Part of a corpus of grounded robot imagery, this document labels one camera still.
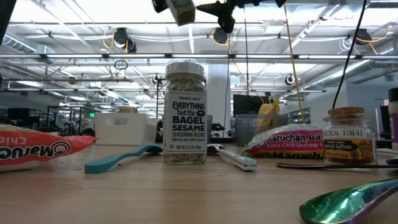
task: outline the glass spice jar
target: glass spice jar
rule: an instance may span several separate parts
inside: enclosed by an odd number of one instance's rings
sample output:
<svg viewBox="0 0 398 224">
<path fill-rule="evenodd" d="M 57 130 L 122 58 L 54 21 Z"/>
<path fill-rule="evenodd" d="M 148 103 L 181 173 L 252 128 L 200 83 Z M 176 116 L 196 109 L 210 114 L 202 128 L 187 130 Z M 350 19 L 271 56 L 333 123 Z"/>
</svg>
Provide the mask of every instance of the glass spice jar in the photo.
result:
<svg viewBox="0 0 398 224">
<path fill-rule="evenodd" d="M 328 111 L 323 120 L 323 146 L 327 164 L 377 164 L 376 138 L 364 108 L 345 107 Z"/>
<path fill-rule="evenodd" d="M 166 68 L 163 158 L 168 164 L 204 164 L 207 153 L 207 90 L 204 69 L 191 62 Z"/>
</svg>

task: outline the desk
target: desk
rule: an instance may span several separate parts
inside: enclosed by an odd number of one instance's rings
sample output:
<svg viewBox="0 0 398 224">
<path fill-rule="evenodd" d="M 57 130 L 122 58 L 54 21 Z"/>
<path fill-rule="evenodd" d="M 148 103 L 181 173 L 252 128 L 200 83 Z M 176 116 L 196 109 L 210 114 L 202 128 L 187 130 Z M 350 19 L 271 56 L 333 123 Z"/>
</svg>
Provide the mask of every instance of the desk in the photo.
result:
<svg viewBox="0 0 398 224">
<path fill-rule="evenodd" d="M 228 146 L 230 150 L 239 150 Z M 209 156 L 203 165 L 169 166 L 160 155 L 123 161 L 116 170 L 84 174 L 84 164 L 131 147 L 92 146 L 34 170 L 0 173 L 0 223 L 296 224 L 302 202 L 350 185 L 393 178 L 398 170 L 291 170 L 258 158 L 243 172 Z M 364 223 L 395 223 L 398 194 Z"/>
</svg>

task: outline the ceiling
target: ceiling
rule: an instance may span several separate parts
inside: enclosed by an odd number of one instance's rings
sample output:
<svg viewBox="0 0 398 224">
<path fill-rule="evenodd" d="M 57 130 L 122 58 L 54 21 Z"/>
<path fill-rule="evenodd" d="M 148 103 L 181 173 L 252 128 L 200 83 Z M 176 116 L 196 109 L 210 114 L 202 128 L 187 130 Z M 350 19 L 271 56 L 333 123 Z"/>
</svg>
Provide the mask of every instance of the ceiling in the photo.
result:
<svg viewBox="0 0 398 224">
<path fill-rule="evenodd" d="M 199 5 L 214 1 L 196 0 L 193 2 Z M 329 1 L 289 1 L 287 11 L 291 36 L 294 39 L 301 34 L 301 38 L 294 44 L 294 54 L 346 55 L 347 47 L 345 46 L 349 47 L 350 40 L 345 40 L 345 38 L 354 32 L 362 4 L 359 0 L 347 2 L 354 4 L 342 6 L 338 12 L 327 17 L 327 20 L 320 21 L 320 14 L 329 9 L 327 8 Z M 46 45 L 57 54 L 106 54 L 107 52 L 123 54 L 124 51 L 115 45 L 110 49 L 106 48 L 103 41 L 111 45 L 112 33 L 116 31 L 116 28 L 126 27 L 130 38 L 136 43 L 137 54 L 228 53 L 227 45 L 219 45 L 212 38 L 212 32 L 219 27 L 217 18 L 204 12 L 196 12 L 194 24 L 178 27 L 169 10 L 157 14 L 150 0 L 141 0 L 139 4 L 138 1 L 129 0 L 44 0 L 42 3 L 45 9 L 31 0 L 18 0 L 7 33 L 16 34 L 27 43 Z M 269 1 L 261 3 L 259 7 L 236 8 L 233 17 L 236 19 L 236 25 L 230 35 L 232 54 L 290 53 L 283 7 L 279 9 L 273 1 Z M 396 5 L 390 4 L 389 7 L 384 7 L 371 3 L 364 13 L 361 28 L 365 28 L 373 39 L 385 37 L 373 44 L 377 50 L 395 38 L 398 32 L 397 20 Z M 66 27 L 61 25 L 60 21 L 65 23 Z M 4 44 L 0 47 L 0 52 L 2 54 L 21 53 Z M 374 53 L 368 44 L 356 45 L 353 54 Z M 171 61 L 153 59 L 152 65 L 147 66 L 147 60 L 130 60 L 130 67 L 125 71 L 126 74 L 122 72 L 118 78 L 127 76 L 134 82 L 109 81 L 102 85 L 107 88 L 152 88 L 152 76 L 164 75 L 165 66 Z M 35 74 L 46 73 L 44 66 L 46 64 L 34 60 L 14 59 L 9 62 L 29 69 Z M 111 73 L 116 70 L 111 65 L 113 60 L 107 64 L 108 68 L 101 65 L 103 60 L 79 59 L 76 62 L 93 62 L 93 66 L 75 65 L 61 69 L 56 65 L 57 62 L 72 64 L 70 60 L 57 59 L 53 65 L 46 65 L 49 67 L 47 74 L 53 73 L 52 78 L 73 76 L 104 79 L 109 78 L 109 70 Z M 198 60 L 198 62 L 204 66 L 206 75 L 210 75 L 211 71 L 207 70 L 206 65 L 215 62 L 211 60 Z M 272 63 L 251 60 L 248 68 L 244 60 L 236 62 L 230 60 L 229 62 L 231 74 L 240 77 L 240 85 L 237 88 L 246 87 L 246 81 L 240 73 L 246 76 L 248 72 L 251 76 L 249 81 L 252 87 L 272 89 L 287 88 L 284 78 L 293 73 L 291 64 L 281 63 L 278 60 Z M 228 60 L 219 60 L 217 63 L 227 64 Z M 338 65 L 341 65 L 341 62 L 309 61 L 296 64 L 295 69 L 300 78 L 299 83 L 303 85 Z M 62 86 L 71 87 L 68 83 L 62 83 Z M 150 100 L 149 96 L 142 93 L 120 92 L 119 94 L 126 98 L 141 97 Z"/>
</svg>

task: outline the white column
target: white column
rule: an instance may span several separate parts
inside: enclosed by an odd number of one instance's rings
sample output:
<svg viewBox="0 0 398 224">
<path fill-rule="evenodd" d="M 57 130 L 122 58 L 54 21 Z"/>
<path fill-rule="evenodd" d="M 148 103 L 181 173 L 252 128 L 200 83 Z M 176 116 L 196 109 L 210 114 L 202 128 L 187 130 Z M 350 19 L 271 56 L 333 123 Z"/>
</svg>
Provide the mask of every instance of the white column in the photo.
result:
<svg viewBox="0 0 398 224">
<path fill-rule="evenodd" d="M 228 74 L 227 64 L 208 65 L 207 81 L 206 81 L 207 113 L 208 115 L 213 116 L 213 124 L 220 123 L 220 125 L 225 127 L 224 136 L 222 132 L 218 132 L 220 137 L 224 138 L 228 137 L 228 131 L 231 129 L 230 128 L 231 89 L 230 85 L 227 86 L 228 77 L 229 74 Z"/>
</svg>

